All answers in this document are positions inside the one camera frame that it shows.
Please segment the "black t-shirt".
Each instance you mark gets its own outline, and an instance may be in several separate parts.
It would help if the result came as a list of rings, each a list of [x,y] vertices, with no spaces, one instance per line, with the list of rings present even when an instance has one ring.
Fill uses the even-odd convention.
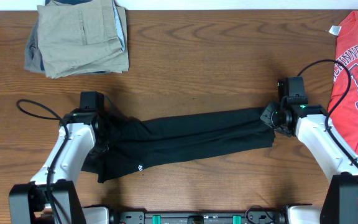
[[[262,108],[140,121],[111,114],[108,151],[88,156],[83,171],[98,182],[149,167],[271,147],[275,133],[260,120]]]

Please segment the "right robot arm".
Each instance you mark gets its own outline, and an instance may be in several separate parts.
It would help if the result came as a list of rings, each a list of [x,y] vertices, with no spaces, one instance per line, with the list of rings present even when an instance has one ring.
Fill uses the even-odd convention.
[[[303,143],[329,182],[322,207],[287,205],[278,223],[358,223],[358,155],[338,133],[325,109],[271,102],[260,118],[273,130]]]

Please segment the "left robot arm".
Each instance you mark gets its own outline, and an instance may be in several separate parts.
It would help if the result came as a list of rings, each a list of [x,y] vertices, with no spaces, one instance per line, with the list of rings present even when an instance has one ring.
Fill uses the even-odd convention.
[[[59,137],[42,168],[27,184],[9,192],[12,223],[109,223],[105,206],[82,207],[75,184],[88,154],[105,146],[106,125],[99,112],[66,114]]]

